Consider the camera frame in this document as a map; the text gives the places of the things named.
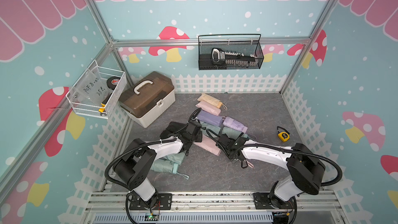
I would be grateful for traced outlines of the mint green sleeved umbrella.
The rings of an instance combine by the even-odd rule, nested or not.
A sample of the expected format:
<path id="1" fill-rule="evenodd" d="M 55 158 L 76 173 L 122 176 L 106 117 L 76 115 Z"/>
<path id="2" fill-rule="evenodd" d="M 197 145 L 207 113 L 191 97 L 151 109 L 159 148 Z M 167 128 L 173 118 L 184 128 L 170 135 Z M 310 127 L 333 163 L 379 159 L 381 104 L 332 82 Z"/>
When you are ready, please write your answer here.
<path id="1" fill-rule="evenodd" d="M 222 127 L 220 134 L 226 134 L 229 138 L 236 140 L 242 134 L 242 132 L 229 127 Z"/>

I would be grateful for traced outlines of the pink sleeve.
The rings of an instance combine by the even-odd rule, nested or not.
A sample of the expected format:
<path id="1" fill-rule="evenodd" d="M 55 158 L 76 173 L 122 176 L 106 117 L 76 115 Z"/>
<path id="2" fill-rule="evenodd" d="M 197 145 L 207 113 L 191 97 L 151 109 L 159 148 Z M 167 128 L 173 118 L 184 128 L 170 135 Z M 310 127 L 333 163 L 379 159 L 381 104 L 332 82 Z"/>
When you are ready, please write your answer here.
<path id="1" fill-rule="evenodd" d="M 216 142 L 207 137 L 206 135 L 202 135 L 201 142 L 194 142 L 195 145 L 203 148 L 204 150 L 213 153 L 216 156 L 221 154 L 221 149 L 216 146 Z"/>

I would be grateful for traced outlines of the lilac sleeve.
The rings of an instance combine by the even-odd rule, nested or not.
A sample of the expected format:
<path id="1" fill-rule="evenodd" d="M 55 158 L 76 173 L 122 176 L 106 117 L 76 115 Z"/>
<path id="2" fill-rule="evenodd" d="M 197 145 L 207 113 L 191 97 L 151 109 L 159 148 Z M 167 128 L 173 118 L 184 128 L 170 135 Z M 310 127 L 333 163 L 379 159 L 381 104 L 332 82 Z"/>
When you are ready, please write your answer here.
<path id="1" fill-rule="evenodd" d="M 221 127 L 225 120 L 222 116 L 216 116 L 205 111 L 200 111 L 197 115 L 197 119 L 216 127 Z"/>

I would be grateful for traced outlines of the mint green sleeve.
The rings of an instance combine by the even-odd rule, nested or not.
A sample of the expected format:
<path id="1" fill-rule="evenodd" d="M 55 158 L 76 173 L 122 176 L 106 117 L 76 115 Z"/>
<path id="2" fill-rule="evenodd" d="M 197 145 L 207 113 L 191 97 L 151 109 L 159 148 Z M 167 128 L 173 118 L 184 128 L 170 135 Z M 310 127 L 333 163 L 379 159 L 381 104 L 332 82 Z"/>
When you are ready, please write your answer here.
<path id="1" fill-rule="evenodd" d="M 186 156 L 185 152 L 181 152 L 181 153 L 175 153 L 175 154 L 170 154 L 170 155 L 164 156 L 163 159 L 169 160 L 169 161 L 176 163 L 180 166 L 182 164 L 185 156 Z"/>
<path id="2" fill-rule="evenodd" d="M 221 129 L 220 127 L 211 125 L 211 124 L 206 123 L 206 122 L 201 122 L 201 125 L 202 125 L 202 127 L 206 128 L 206 130 L 207 129 L 212 130 L 217 135 L 219 135 L 219 133 L 220 133 L 220 129 Z"/>

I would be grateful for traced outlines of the pink sleeved umbrella front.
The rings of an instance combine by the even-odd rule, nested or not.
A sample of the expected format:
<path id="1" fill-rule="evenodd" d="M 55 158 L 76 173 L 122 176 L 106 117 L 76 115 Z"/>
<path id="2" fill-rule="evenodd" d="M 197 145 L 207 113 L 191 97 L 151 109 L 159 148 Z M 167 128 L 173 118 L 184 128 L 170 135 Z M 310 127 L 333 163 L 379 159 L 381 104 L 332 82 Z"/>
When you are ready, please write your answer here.
<path id="1" fill-rule="evenodd" d="M 246 159 L 240 159 L 240 167 L 242 169 L 246 169 L 246 168 L 254 168 L 254 165 L 252 163 L 250 163 L 249 161 L 247 161 Z"/>

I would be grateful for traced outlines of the pink sleeved umbrella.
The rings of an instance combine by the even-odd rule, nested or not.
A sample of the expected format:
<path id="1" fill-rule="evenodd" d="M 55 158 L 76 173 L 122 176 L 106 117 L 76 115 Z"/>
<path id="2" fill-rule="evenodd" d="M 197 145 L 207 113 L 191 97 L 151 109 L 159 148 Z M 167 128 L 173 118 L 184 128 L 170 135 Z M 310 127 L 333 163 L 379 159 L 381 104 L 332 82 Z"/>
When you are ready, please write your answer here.
<path id="1" fill-rule="evenodd" d="M 197 108 L 201 108 L 203 111 L 205 111 L 207 113 L 210 113 L 212 115 L 215 115 L 215 116 L 219 116 L 220 113 L 221 113 L 221 109 L 219 109 L 219 108 L 217 108 L 217 107 L 215 107 L 215 106 L 213 106 L 213 105 L 211 105 L 211 104 L 209 104 L 207 102 L 204 102 L 204 101 L 198 102 L 196 107 Z"/>
<path id="2" fill-rule="evenodd" d="M 242 169 L 246 169 L 246 168 L 254 168 L 254 165 L 252 163 L 250 163 L 249 161 L 247 161 L 246 159 L 240 159 L 240 167 Z"/>

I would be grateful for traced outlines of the lilac sleeved umbrella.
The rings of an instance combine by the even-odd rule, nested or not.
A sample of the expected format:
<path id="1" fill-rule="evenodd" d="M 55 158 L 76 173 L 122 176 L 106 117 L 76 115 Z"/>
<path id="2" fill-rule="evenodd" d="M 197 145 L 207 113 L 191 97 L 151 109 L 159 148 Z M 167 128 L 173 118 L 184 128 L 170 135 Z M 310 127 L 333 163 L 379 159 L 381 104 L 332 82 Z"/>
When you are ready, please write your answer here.
<path id="1" fill-rule="evenodd" d="M 247 130 L 248 127 L 245 126 L 244 124 L 242 124 L 241 122 L 231 118 L 231 117 L 226 117 L 222 123 L 225 127 L 228 127 L 230 129 L 233 129 L 235 131 L 238 131 L 240 133 L 246 134 L 248 135 L 249 138 L 251 138 L 252 140 L 256 141 L 257 137 L 254 136 L 253 134 L 248 134 Z"/>

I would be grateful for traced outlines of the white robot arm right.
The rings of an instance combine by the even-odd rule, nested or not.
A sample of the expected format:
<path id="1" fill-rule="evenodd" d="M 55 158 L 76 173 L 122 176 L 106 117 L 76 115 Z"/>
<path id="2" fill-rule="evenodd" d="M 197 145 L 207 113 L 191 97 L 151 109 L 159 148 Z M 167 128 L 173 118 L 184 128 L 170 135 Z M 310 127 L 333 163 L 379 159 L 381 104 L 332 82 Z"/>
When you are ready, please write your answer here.
<path id="1" fill-rule="evenodd" d="M 209 137 L 230 160 L 240 161 L 243 169 L 249 167 L 249 160 L 259 160 L 289 172 L 289 176 L 272 185 L 264 200 L 255 197 L 256 202 L 275 209 L 281 209 L 287 203 L 294 208 L 296 196 L 302 193 L 317 195 L 321 187 L 334 185 L 343 177 L 343 171 L 335 161 L 312 153 L 301 143 L 282 147 L 258 143 L 241 135 L 235 140 L 225 134 L 215 137 L 210 134 Z"/>

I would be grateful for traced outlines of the beige sleeved umbrella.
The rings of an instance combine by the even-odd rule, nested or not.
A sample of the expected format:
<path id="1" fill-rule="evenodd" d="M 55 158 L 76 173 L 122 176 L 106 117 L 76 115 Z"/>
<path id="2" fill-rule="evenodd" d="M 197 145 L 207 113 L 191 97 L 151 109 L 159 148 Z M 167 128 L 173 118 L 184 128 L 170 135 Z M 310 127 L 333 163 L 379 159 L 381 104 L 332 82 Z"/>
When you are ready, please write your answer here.
<path id="1" fill-rule="evenodd" d="M 206 102 L 218 109 L 224 108 L 225 110 L 227 110 L 227 106 L 224 105 L 219 99 L 206 94 L 206 93 L 202 93 L 201 96 L 197 99 L 199 102 Z"/>

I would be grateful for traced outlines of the yellow tape measure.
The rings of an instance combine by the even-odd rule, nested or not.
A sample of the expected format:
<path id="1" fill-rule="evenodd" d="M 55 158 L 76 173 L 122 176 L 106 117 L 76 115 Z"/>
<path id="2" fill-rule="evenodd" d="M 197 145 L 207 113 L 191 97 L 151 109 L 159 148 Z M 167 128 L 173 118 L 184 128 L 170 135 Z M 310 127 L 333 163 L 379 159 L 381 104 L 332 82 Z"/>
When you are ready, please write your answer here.
<path id="1" fill-rule="evenodd" d="M 282 142 L 287 142 L 288 140 L 290 140 L 290 133 L 289 131 L 287 131 L 287 129 L 281 126 L 277 126 L 277 132 L 277 136 Z"/>

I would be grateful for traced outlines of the brown lidded white toolbox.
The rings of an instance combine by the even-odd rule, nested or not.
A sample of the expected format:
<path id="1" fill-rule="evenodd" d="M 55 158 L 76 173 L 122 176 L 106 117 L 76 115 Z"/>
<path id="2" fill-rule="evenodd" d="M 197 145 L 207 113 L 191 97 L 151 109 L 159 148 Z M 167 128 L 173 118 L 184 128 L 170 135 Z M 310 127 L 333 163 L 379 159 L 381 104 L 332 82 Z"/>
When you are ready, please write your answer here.
<path id="1" fill-rule="evenodd" d="M 152 72 L 133 87 L 125 90 L 120 106 L 127 115 L 143 128 L 149 127 L 175 102 L 172 80 L 158 72 Z"/>

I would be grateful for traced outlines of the socket set in basket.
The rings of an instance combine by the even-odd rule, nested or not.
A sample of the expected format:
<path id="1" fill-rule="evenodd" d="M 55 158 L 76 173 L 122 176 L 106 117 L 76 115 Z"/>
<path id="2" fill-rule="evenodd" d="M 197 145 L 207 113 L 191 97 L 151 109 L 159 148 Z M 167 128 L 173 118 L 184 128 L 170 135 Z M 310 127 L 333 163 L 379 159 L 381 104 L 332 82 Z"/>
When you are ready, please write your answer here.
<path id="1" fill-rule="evenodd" d="M 211 62 L 215 66 L 255 68 L 258 59 L 254 55 L 245 56 L 243 53 L 223 51 L 213 48 L 211 51 Z"/>

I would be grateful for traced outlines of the black tape roll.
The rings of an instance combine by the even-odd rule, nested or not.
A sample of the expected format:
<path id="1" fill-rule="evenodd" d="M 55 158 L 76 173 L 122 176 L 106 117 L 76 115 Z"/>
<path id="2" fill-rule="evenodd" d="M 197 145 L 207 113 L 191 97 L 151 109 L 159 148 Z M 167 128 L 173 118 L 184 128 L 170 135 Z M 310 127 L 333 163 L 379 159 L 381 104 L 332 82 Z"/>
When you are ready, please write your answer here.
<path id="1" fill-rule="evenodd" d="M 120 82 L 120 77 L 112 76 L 107 79 L 107 86 L 110 90 L 114 91 Z"/>

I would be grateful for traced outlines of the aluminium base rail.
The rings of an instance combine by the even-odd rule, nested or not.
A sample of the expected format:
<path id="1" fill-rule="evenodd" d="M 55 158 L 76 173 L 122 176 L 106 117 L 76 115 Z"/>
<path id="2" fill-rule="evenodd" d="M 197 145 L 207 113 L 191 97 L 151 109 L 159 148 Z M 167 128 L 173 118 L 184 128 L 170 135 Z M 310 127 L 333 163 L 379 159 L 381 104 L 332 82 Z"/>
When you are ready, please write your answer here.
<path id="1" fill-rule="evenodd" d="M 302 194 L 281 209 L 250 191 L 173 192 L 168 204 L 149 210 L 130 210 L 137 224 L 347 224 L 343 208 L 330 190 Z"/>

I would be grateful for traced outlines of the clear acrylic wall bin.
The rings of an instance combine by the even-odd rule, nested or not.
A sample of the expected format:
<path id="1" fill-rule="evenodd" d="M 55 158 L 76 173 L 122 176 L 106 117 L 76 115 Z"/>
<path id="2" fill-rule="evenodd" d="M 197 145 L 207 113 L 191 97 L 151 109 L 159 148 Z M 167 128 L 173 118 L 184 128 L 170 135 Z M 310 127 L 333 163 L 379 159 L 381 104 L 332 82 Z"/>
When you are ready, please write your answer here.
<path id="1" fill-rule="evenodd" d="M 107 86 L 107 79 L 112 76 L 121 78 L 114 91 Z M 127 79 L 124 71 L 99 66 L 94 60 L 69 89 L 66 98 L 76 115 L 109 119 L 118 105 L 118 100 L 126 85 Z M 112 95 L 106 104 L 105 113 L 101 114 L 98 110 L 102 101 L 110 93 Z"/>

